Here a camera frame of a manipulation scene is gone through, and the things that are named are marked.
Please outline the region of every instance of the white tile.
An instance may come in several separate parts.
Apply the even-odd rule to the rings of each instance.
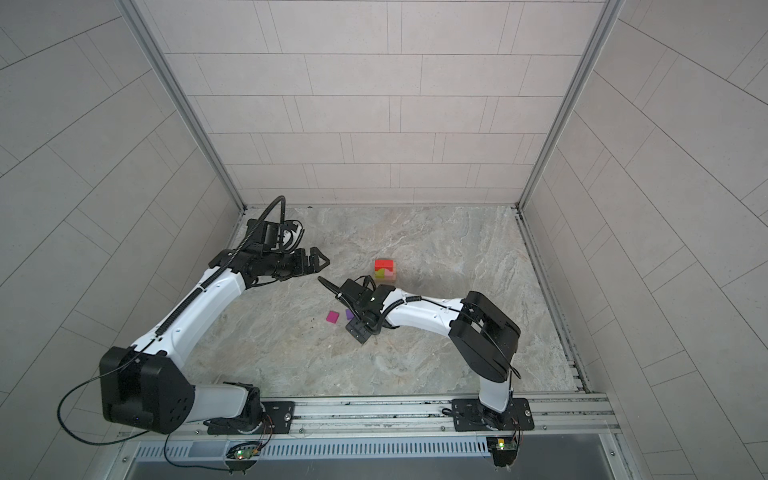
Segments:
[[[512,53],[581,55],[601,9],[595,3],[528,3]]]
[[[558,255],[565,277],[571,284],[571,290],[584,320],[589,320],[605,308],[608,302],[568,225],[565,225],[557,238],[552,241],[552,248]]]
[[[477,132],[484,97],[403,97],[402,131]]]
[[[293,131],[282,97],[195,98],[214,133]]]
[[[750,53],[741,61],[728,81],[738,88],[745,88],[768,64],[768,35],[763,34]]]
[[[768,442],[750,443],[745,446],[752,460],[757,464],[757,468],[761,472],[768,472]]]
[[[523,188],[531,175],[531,165],[480,165],[476,187]]]
[[[98,0],[3,2],[0,28],[31,55],[119,16],[113,3]]]
[[[655,292],[660,286],[672,280],[678,273],[694,263],[696,263],[696,257],[688,250],[688,247],[682,247],[644,276],[643,281],[651,292]]]
[[[422,59],[418,55],[307,55],[306,67],[315,95],[418,95]]]
[[[123,84],[118,80],[117,75],[114,74],[112,67],[109,66],[104,56],[96,48],[94,42],[88,37],[88,33],[81,33],[77,37],[74,37],[74,43],[78,44],[78,47],[82,50],[83,54],[88,57],[88,61],[98,72],[102,80],[107,84],[110,90],[116,92],[123,88]]]
[[[400,132],[400,97],[389,97],[389,131]]]
[[[594,70],[634,100],[667,47],[624,22],[616,22]]]
[[[0,280],[8,278],[90,190],[48,147],[0,178]]]
[[[182,165],[197,148],[179,112],[174,112],[168,117],[157,127],[156,132],[179,165]]]
[[[718,285],[768,260],[768,227],[660,130],[627,172]]]
[[[648,275],[683,246],[616,160],[608,161],[589,194],[640,276]]]
[[[155,220],[160,222],[160,225],[162,225],[163,228],[172,236],[175,237],[179,234],[179,226],[176,225],[176,223],[168,216],[168,214],[165,213],[165,210],[163,210],[161,206],[157,204],[157,202],[152,202],[149,208],[147,208],[147,212],[149,212],[149,214],[152,215]]]
[[[128,85],[48,143],[95,187],[164,119],[140,81]]]
[[[226,165],[265,163],[250,134],[210,134],[209,137]]]
[[[166,60],[187,95],[211,95],[208,81],[191,53],[167,53]]]
[[[173,237],[149,213],[144,214],[75,307],[112,329],[120,329]]]
[[[188,293],[189,290],[185,290],[182,294],[187,295]],[[141,294],[139,301],[136,302],[131,316],[128,317],[120,330],[114,344],[121,347],[133,345],[134,341],[157,325],[174,308],[175,304],[175,301],[171,302],[160,295],[157,290],[148,286]]]
[[[574,112],[558,140],[558,149],[579,180],[584,181],[603,152],[603,144]]]
[[[552,186],[552,194],[571,226],[579,247],[584,249],[605,225],[605,220],[569,165],[563,166]]]
[[[402,53],[402,2],[386,4],[387,53]]]
[[[491,126],[493,125],[493,117],[496,115],[497,105],[498,97],[485,98],[485,107],[482,111],[482,120],[480,120],[480,130],[478,131],[479,133],[491,133]]]
[[[690,373],[654,387],[656,398],[667,415],[697,478],[760,479],[760,472],[739,436],[720,410],[707,383]],[[717,432],[717,455],[712,455],[708,435]]]
[[[645,108],[645,105],[650,100],[650,96],[654,94],[657,88],[659,88],[659,84],[664,80],[664,77],[667,76],[667,72],[672,68],[672,65],[674,65],[674,62],[679,56],[680,54],[671,48],[667,48],[664,55],[661,55],[661,60],[659,60],[656,67],[654,67],[654,70],[650,73],[650,77],[648,77],[643,84],[640,93],[638,93],[637,97],[632,101],[637,108],[640,108],[641,110]]]
[[[142,141],[89,193],[78,209],[121,242],[171,175],[152,145]]]
[[[266,52],[252,2],[147,0],[147,7],[170,53]]]
[[[101,325],[99,322],[95,322],[74,310],[61,326],[103,346],[111,346],[114,338],[118,336],[118,333],[113,329]]]
[[[155,201],[176,225],[182,227],[215,175],[208,160],[197,150],[179,167]]]
[[[530,60],[527,55],[424,55],[423,58],[422,95],[517,95]]]
[[[765,440],[768,350],[698,263],[654,293],[744,442]]]
[[[578,55],[533,55],[520,95],[561,96],[576,72]]]
[[[89,30],[88,37],[123,85],[150,69],[147,58],[122,18]]]
[[[554,227],[558,218],[562,217],[560,207],[558,207],[558,203],[554,200],[554,196],[545,182],[538,182],[533,194],[531,194],[531,203],[536,206],[536,211],[544,224],[544,230],[547,232]]]
[[[653,2],[639,29],[682,55],[728,77],[765,33],[768,4],[746,0],[701,4]]]
[[[507,11],[521,5],[495,2],[406,2],[402,53],[498,53]]]
[[[768,105],[692,61],[675,61],[643,112],[736,197],[768,178]]]
[[[469,165],[403,164],[400,166],[401,187],[464,187]]]
[[[447,134],[444,164],[511,164],[520,134]]]
[[[498,99],[491,132],[545,134],[558,113],[560,97],[502,97]]]
[[[594,345],[589,329],[581,315],[578,302],[574,297],[571,286],[566,279],[560,262],[554,261],[548,271],[548,276],[554,296],[557,299],[561,311],[565,317],[565,323],[568,326],[568,332],[572,335],[575,343],[576,354],[581,359],[583,365],[595,361],[600,355]]]
[[[189,219],[176,235],[176,240],[157,268],[157,275],[174,289],[181,291],[213,228],[213,224],[203,215],[200,208],[192,210]]]
[[[299,107],[296,105],[296,97],[283,97],[283,103],[286,105],[286,112],[288,112],[288,121],[290,121],[290,127],[294,133],[303,133],[304,125],[301,122],[301,114],[299,113]]]
[[[683,349],[615,237],[592,256],[589,266],[641,367]]]
[[[587,243],[587,246],[582,249],[584,251],[584,257],[589,260],[592,258],[592,256],[595,254],[595,252],[598,251],[600,247],[603,246],[603,243],[605,243],[614,233],[611,231],[611,228],[606,223],[598,232],[597,235],[594,236],[592,240]]]
[[[0,391],[11,391],[107,260],[102,249],[62,223],[3,283]]]
[[[654,129],[653,122],[595,73],[579,97],[576,112],[622,167]]]
[[[21,159],[112,94],[74,41],[3,68],[0,91],[0,144]]]
[[[198,54],[195,58],[214,95],[312,94],[303,55]]]
[[[336,203],[333,189],[330,188],[263,188],[259,192],[266,198],[285,195],[286,203],[293,207],[307,207],[318,204],[333,205]]]
[[[296,104],[306,132],[389,131],[387,97],[296,97]]]
[[[676,379],[679,376],[695,371],[696,366],[690,361],[690,357],[685,350],[680,353],[675,353],[672,356],[668,356],[666,359],[660,360],[643,369],[645,378],[651,386],[658,385],[667,380]]]
[[[693,474],[687,458],[682,450],[669,452],[646,453],[645,462],[654,475]]]
[[[597,315],[587,321],[589,333],[594,335],[599,329],[613,322],[615,319],[616,316],[614,315],[614,311],[611,310],[609,306],[606,306]]]
[[[29,455],[29,452],[49,445],[60,429],[53,416],[59,399],[90,377],[106,351],[105,347],[64,329],[59,329],[43,349],[0,407],[0,422],[8,434],[0,440],[2,467],[9,478],[30,478],[40,455]],[[64,403],[63,415],[69,413],[76,398],[70,396]],[[30,412],[50,413],[30,415]],[[58,472],[54,474],[54,478],[59,476]]]
[[[320,188],[389,187],[389,165],[315,165]]]
[[[489,188],[487,204],[516,204],[523,194],[522,188]]]
[[[277,36],[275,22],[272,19],[272,9],[267,0],[256,0],[253,2],[256,7],[256,13],[259,15],[259,26],[264,35],[266,49],[269,53],[281,53],[283,48],[280,46],[280,38]]]
[[[301,165],[233,165],[243,188],[308,188]]]
[[[284,53],[386,53],[385,2],[271,2]]]
[[[600,156],[598,157],[598,159],[594,162],[594,165],[592,165],[592,168],[589,169],[589,173],[587,173],[587,176],[581,182],[581,184],[584,185],[584,188],[586,188],[587,190],[592,188],[592,184],[598,178],[598,175],[600,175],[600,172],[603,171],[603,168],[605,168],[605,165],[608,163],[608,161],[611,158],[614,158],[611,155],[611,152],[608,151],[607,148],[604,148],[603,151],[600,153]]]
[[[168,96],[168,92],[160,83],[160,79],[157,77],[155,71],[148,71],[147,73],[141,75],[140,79],[141,83],[143,83],[149,91],[149,94],[152,95],[154,103],[156,103],[157,107],[160,108],[160,111],[163,112],[163,116],[167,117],[168,115],[174,113],[176,110],[176,105],[174,105],[174,101],[170,99],[170,96]]]
[[[0,30],[0,57],[2,57],[5,63],[15,63],[24,58],[24,56],[22,51],[18,49],[16,44],[5,34],[5,32]]]
[[[336,188],[338,205],[412,204],[412,188]]]
[[[352,134],[357,164],[432,163],[434,143],[434,134]]]
[[[71,227],[85,235],[91,242],[96,243],[109,254],[113,254],[120,246],[120,242],[115,240],[77,208],[65,220]]]
[[[415,188],[415,204],[483,204],[487,188]]]
[[[764,343],[768,343],[768,263],[723,287],[723,292]]]
[[[342,164],[338,134],[262,134],[273,164]]]
[[[642,452],[677,450],[672,429],[617,322],[594,334],[600,357]]]
[[[202,198],[202,201],[210,208],[211,213],[214,214],[217,220],[230,200],[229,192],[219,178],[211,182]]]

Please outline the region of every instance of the black cable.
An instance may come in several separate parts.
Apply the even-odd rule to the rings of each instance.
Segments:
[[[127,442],[128,440],[131,440],[131,439],[135,439],[136,437],[138,437],[138,436],[140,436],[140,435],[143,435],[143,434],[145,434],[145,433],[149,432],[149,430],[144,430],[143,432],[139,432],[139,433],[137,433],[136,435],[132,435],[132,436],[130,436],[130,437],[127,437],[126,439],[114,440],[113,442],[91,442],[91,441],[89,441],[89,440],[86,440],[86,439],[81,439],[80,437],[78,437],[77,435],[75,435],[75,434],[74,434],[74,433],[73,433],[73,432],[72,432],[70,429],[68,429],[66,425],[64,425],[64,420],[61,418],[61,406],[62,406],[62,405],[64,405],[64,401],[67,399],[67,397],[69,397],[69,396],[70,396],[70,395],[71,395],[71,394],[72,394],[72,393],[73,393],[75,390],[79,389],[80,387],[82,387],[82,386],[85,386],[85,385],[87,385],[88,383],[91,383],[91,382],[93,382],[94,380],[98,380],[98,379],[100,379],[101,377],[105,377],[105,376],[107,376],[107,375],[110,375],[110,374],[112,374],[112,373],[121,372],[122,370],[126,369],[126,368],[127,368],[129,365],[130,365],[130,364],[132,364],[132,362],[133,362],[135,359],[137,359],[137,358],[139,357],[139,355],[141,355],[141,354],[142,354],[142,353],[143,353],[143,352],[144,352],[146,349],[148,349],[148,348],[149,348],[149,345],[152,345],[153,343],[154,343],[154,339],[152,339],[152,340],[151,340],[151,341],[150,341],[150,342],[147,344],[147,346],[145,346],[143,349],[141,349],[141,351],[139,351],[139,353],[137,353],[137,354],[134,356],[134,358],[132,358],[132,359],[128,360],[128,361],[127,361],[126,363],[124,363],[123,365],[120,365],[120,366],[118,366],[116,369],[112,369],[112,370],[110,370],[109,372],[106,372],[106,373],[102,373],[102,374],[101,374],[101,375],[99,375],[99,376],[95,376],[95,377],[94,377],[94,378],[92,378],[92,379],[88,379],[88,380],[84,381],[84,382],[83,382],[83,383],[81,383],[80,385],[78,385],[78,386],[74,387],[74,388],[73,388],[72,390],[70,390],[69,392],[66,392],[66,393],[64,394],[64,396],[63,396],[63,397],[61,397],[61,401],[59,401],[59,403],[58,403],[58,407],[56,408],[56,418],[58,419],[58,424],[59,424],[59,425],[61,425],[61,427],[64,429],[64,431],[65,431],[65,432],[67,432],[67,434],[68,434],[69,436],[71,436],[73,439],[77,440],[78,442],[82,442],[82,443],[84,443],[84,444],[86,444],[86,445],[93,445],[93,446],[101,447],[101,446],[104,446],[104,445],[114,445],[114,444],[116,444],[116,443]]]
[[[205,470],[215,470],[217,472],[229,472],[232,473],[231,468],[218,468],[218,467],[209,467],[207,465],[179,465],[177,463],[173,463],[170,458],[168,458],[168,439],[170,438],[170,433],[167,437],[165,437],[165,443],[163,444],[163,457],[165,457],[165,461],[173,465],[174,467],[178,468],[203,468]]]

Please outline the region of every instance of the stacked blocks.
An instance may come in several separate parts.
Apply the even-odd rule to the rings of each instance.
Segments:
[[[394,260],[378,258],[373,264],[373,278],[385,282],[394,282],[397,277],[397,269]]]

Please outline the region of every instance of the robotic arm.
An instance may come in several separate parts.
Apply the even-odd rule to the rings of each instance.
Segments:
[[[280,222],[266,221],[281,203]],[[285,197],[248,221],[245,238],[223,250],[190,293],[155,327],[128,348],[112,347],[101,359],[101,399],[110,422],[171,433],[185,422],[204,420],[210,434],[247,434],[263,424],[257,387],[240,383],[193,386],[181,373],[195,344],[224,308],[243,291],[295,276],[318,273],[329,264],[317,248],[306,254],[303,227],[285,220]],[[259,283],[259,277],[271,282]],[[485,425],[512,430],[511,358],[520,329],[481,293],[441,300],[411,295],[394,286],[347,280],[340,288],[319,277],[354,314],[346,329],[364,343],[382,328],[414,326],[449,337],[480,375],[477,412]]]

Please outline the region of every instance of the black bracket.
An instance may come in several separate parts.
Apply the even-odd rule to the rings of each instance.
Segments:
[[[534,429],[531,406],[527,399],[514,397],[509,399],[507,409],[502,414],[490,411],[479,399],[453,399],[451,401],[453,426],[457,432],[515,431],[527,432]],[[498,422],[494,430],[484,419],[493,415]]]

